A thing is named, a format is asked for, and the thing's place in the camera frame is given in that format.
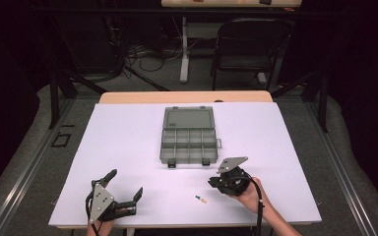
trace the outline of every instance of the office chair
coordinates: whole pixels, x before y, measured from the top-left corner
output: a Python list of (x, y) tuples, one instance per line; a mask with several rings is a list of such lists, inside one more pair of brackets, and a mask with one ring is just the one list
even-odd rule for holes
[(291, 25), (280, 20), (234, 19), (224, 23), (217, 36), (211, 76), (216, 89), (217, 70), (270, 73), (269, 90), (282, 43), (291, 34)]

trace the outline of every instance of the white table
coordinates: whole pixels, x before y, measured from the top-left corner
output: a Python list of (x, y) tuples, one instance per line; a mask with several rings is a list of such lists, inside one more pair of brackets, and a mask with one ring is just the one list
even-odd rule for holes
[[(260, 4), (259, 0), (161, 0), (162, 7), (171, 8), (299, 8), (302, 0), (272, 0), (271, 5)], [(189, 69), (188, 37), (215, 38), (221, 24), (190, 23), (182, 21), (182, 66), (180, 83), (187, 83)]]
[[(164, 108), (212, 106), (219, 160), (211, 166), (159, 160)], [(241, 168), (257, 176), (290, 223), (321, 221), (278, 106), (273, 102), (97, 104), (49, 225), (87, 226), (85, 198), (91, 181), (116, 168), (107, 190), (127, 202), (144, 187), (137, 215), (115, 220), (124, 228), (251, 226), (257, 215), (213, 189), (208, 180), (225, 157), (248, 156)], [(204, 204), (196, 196), (207, 200)]]

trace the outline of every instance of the cable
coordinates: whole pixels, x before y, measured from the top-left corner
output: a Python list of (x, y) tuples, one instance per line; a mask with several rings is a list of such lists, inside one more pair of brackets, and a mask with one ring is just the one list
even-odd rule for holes
[[(90, 71), (88, 71), (87, 67), (82, 63), (81, 59), (76, 54), (76, 52), (73, 49), (73, 47), (70, 45), (70, 43), (67, 40), (65, 34), (61, 31), (61, 29), (58, 26), (58, 24), (56, 24), (55, 20), (53, 18), (51, 18), (50, 22), (53, 25), (53, 27), (56, 29), (56, 31), (58, 32), (58, 34), (60, 35), (61, 39), (63, 40), (64, 44), (66, 45), (66, 47), (69, 50), (69, 52), (72, 55), (72, 57), (74, 57), (76, 59), (76, 63), (79, 64), (79, 65), (81, 65), (88, 73), (90, 73)], [(115, 77), (117, 77), (118, 75), (121, 74), (121, 70), (122, 70), (121, 64), (122, 64), (122, 61), (118, 60), (118, 68), (114, 72), (108, 74), (105, 77), (102, 77), (102, 78), (99, 78), (99, 79), (95, 79), (95, 80), (90, 80), (90, 81), (93, 82), (93, 83), (100, 83), (100, 82), (110, 81), (110, 80), (114, 79)]]
[[(86, 200), (85, 200), (85, 204), (86, 204), (85, 208), (86, 208), (86, 214), (88, 216), (88, 220), (90, 220), (90, 218), (91, 218), (90, 208), (92, 208), (92, 198), (93, 198), (93, 196), (94, 196), (94, 191), (91, 191), (88, 194), (88, 196), (86, 197)], [(91, 224), (91, 227), (94, 230), (94, 235), (99, 236), (99, 233), (98, 233), (98, 231), (97, 231), (94, 223)]]
[(100, 222), (99, 229), (97, 231), (100, 231), (100, 228), (102, 227), (102, 225), (103, 225), (103, 221)]
[(179, 30), (179, 27), (177, 26), (176, 21), (174, 20), (174, 18), (172, 18), (172, 19), (173, 19), (174, 26), (176, 27), (176, 31), (179, 34), (180, 50), (179, 50), (179, 53), (175, 57), (170, 58), (168, 60), (173, 60), (173, 59), (178, 58), (180, 56), (180, 54), (182, 54), (182, 52), (183, 52), (183, 36), (182, 36), (182, 33), (180, 33), (180, 30)]
[(169, 91), (169, 89), (167, 89), (167, 88), (165, 88), (165, 87), (162, 87), (162, 86), (159, 86), (158, 84), (156, 84), (155, 82), (153, 82), (153, 81), (150, 80), (149, 78), (145, 77), (145, 76), (142, 75), (141, 73), (135, 71), (135, 70), (132, 69), (131, 67), (125, 66), (124, 69), (127, 70), (128, 72), (130, 72), (131, 74), (135, 75), (136, 77), (142, 79), (144, 82), (146, 82), (147, 84), (153, 86), (153, 87), (156, 88), (157, 90), (160, 90), (160, 91)]
[(147, 69), (143, 68), (143, 64), (142, 64), (143, 58), (140, 58), (140, 60), (139, 60), (140, 69), (142, 69), (145, 72), (155, 72), (155, 71), (158, 71), (159, 69), (162, 68), (162, 66), (164, 64), (164, 58), (162, 56), (160, 56), (160, 60), (161, 60), (161, 63), (160, 63), (160, 65), (157, 68), (152, 69), (152, 70), (147, 70)]
[(262, 192), (260, 191), (260, 187), (256, 183), (256, 181), (254, 181), (253, 178), (247, 172), (244, 172), (244, 173), (247, 175), (247, 177), (232, 177), (232, 178), (228, 178), (227, 180), (248, 180), (251, 183), (253, 183), (254, 187), (256, 188), (257, 196), (259, 197), (259, 202), (257, 203), (256, 236), (261, 236), (262, 221), (263, 221), (263, 207), (264, 207)]

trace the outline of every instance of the hand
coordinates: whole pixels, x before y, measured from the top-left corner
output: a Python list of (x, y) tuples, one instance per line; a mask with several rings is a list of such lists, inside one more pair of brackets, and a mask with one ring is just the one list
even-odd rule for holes
[[(99, 236), (109, 235), (110, 231), (112, 230), (114, 222), (115, 222), (115, 220), (110, 220), (110, 221), (105, 221), (104, 223), (101, 223), (99, 220), (97, 220), (94, 223), (94, 226), (96, 227), (96, 229), (99, 229), (99, 231), (98, 231)], [(89, 223), (88, 223), (87, 236), (95, 236), (94, 230), (92, 229), (92, 227)]]
[[(265, 215), (265, 210), (267, 208), (272, 207), (272, 204), (269, 201), (269, 198), (266, 195), (265, 190), (263, 189), (262, 183), (258, 178), (253, 177), (252, 178), (254, 182), (259, 186), (260, 192), (262, 194), (262, 199), (263, 199), (263, 205), (265, 206), (263, 208), (263, 215)], [(257, 213), (258, 211), (258, 203), (259, 203), (259, 196), (257, 195), (257, 190), (256, 187), (254, 186), (253, 183), (250, 183), (247, 187), (247, 190), (242, 193), (240, 196), (231, 196), (232, 198), (238, 200), (241, 202), (246, 208), (249, 210)]]
[[(279, 212), (273, 207), (270, 202), (262, 183), (258, 178), (252, 178), (254, 182), (259, 186), (262, 199), (263, 199), (263, 218), (275, 229), (277, 235), (279, 236), (297, 236), (300, 235), (290, 224), (288, 224), (284, 218), (279, 214)], [(247, 190), (242, 193), (240, 196), (235, 197), (231, 196), (234, 199), (237, 199), (241, 202), (246, 208), (257, 213), (258, 212), (258, 203), (259, 196), (257, 195), (256, 187), (253, 183), (250, 183), (247, 187)]]

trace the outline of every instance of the gray carpet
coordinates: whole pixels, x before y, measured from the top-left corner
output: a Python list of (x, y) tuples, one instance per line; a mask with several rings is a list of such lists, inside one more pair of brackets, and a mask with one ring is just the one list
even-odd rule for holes
[[(146, 65), (155, 68), (155, 63), (156, 61), (151, 61)], [(179, 60), (166, 61), (160, 70), (152, 73), (144, 72), (137, 66), (134, 67), (154, 82), (170, 90), (211, 89), (212, 80), (209, 77), (211, 60), (194, 58), (190, 63), (189, 82), (185, 85), (178, 81)], [(100, 85), (109, 90), (155, 90), (135, 76), (127, 78), (124, 74), (115, 80), (100, 83)], [(17, 186), (20, 176), (23, 176), (26, 167), (32, 163), (38, 152), (42, 159), (36, 163), (36, 172), (31, 175), (31, 182), (25, 187), (27, 191), (19, 196), (21, 201), (13, 206), (8, 217), (3, 220), (0, 218), (0, 235), (71, 235), (71, 233), (85, 235), (85, 230), (72, 232), (47, 225), (54, 209), (54, 201), (60, 194), (76, 149), (85, 132), (94, 105), (98, 101), (98, 95), (93, 91), (82, 85), (76, 86), (80, 93), (78, 99), (64, 100), (61, 96), (62, 101), (65, 101), (64, 103), (69, 108), (66, 108), (62, 123), (53, 131), (49, 146), (42, 152), (37, 150), (42, 141), (48, 137), (49, 91), (48, 88), (44, 88), (38, 93), (41, 99), (40, 110), (25, 140), (0, 179), (0, 214), (7, 197), (11, 197), (10, 194), (14, 186)], [(251, 75), (237, 74), (222, 75), (218, 88), (261, 89), (262, 86), (257, 84)], [(295, 227), (304, 235), (362, 235), (358, 222), (350, 209), (349, 199), (345, 196), (345, 191), (333, 170), (330, 161), (332, 154), (321, 137), (319, 127), (315, 125), (314, 114), (310, 112), (310, 109), (313, 109), (313, 104), (302, 103), (295, 90), (283, 98), (276, 99), (276, 102), (282, 111), (311, 191), (320, 202), (318, 208), (323, 219), (321, 223)], [(378, 235), (378, 194), (353, 158), (341, 109), (331, 98), (329, 99), (327, 118), (330, 131), (329, 139), (341, 157), (346, 174), (360, 196), (368, 218)], [(60, 135), (71, 135), (69, 143), (65, 147), (51, 147), (54, 134), (58, 134), (58, 132)], [(121, 235), (120, 231), (117, 229), (111, 235)], [(267, 235), (269, 228), (264, 227), (263, 232)]]

